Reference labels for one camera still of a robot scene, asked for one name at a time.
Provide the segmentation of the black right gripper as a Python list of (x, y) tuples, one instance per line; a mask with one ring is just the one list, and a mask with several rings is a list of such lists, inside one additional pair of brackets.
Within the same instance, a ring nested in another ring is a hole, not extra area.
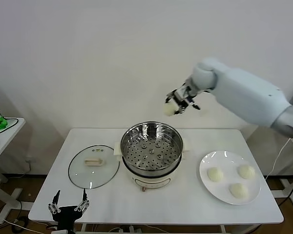
[(175, 114), (182, 114), (186, 108), (187, 104), (194, 104), (193, 97), (190, 95), (190, 88), (183, 84), (176, 90), (171, 91), (167, 94), (165, 102), (176, 102)]

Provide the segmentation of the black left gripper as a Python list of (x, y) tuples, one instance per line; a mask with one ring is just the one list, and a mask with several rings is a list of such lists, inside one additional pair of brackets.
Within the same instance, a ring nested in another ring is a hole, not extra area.
[(57, 191), (53, 197), (52, 202), (48, 204), (48, 209), (52, 214), (53, 220), (57, 222), (57, 230), (74, 229), (74, 223), (80, 218), (80, 211), (86, 211), (90, 202), (87, 197), (86, 190), (83, 190), (82, 201), (78, 206), (65, 206), (58, 207), (58, 200), (60, 196), (60, 190)]

